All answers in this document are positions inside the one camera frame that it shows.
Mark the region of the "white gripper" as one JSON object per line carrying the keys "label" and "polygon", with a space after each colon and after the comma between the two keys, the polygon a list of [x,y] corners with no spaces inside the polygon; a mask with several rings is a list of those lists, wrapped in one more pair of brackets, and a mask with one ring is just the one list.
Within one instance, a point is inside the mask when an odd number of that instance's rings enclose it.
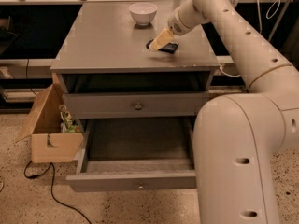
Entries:
{"label": "white gripper", "polygon": [[149,45],[149,49],[157,51],[170,43],[174,35],[185,35],[194,28],[193,15],[177,8],[168,19],[169,29],[163,29]]}

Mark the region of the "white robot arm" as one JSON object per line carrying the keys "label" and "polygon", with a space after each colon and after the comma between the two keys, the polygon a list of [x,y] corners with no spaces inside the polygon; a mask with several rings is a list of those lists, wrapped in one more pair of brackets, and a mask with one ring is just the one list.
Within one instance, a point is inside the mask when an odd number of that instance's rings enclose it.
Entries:
{"label": "white robot arm", "polygon": [[207,102],[193,130],[200,224],[279,224],[270,160],[299,140],[299,73],[235,10],[234,0],[189,0],[169,18],[157,50],[211,22],[246,90]]}

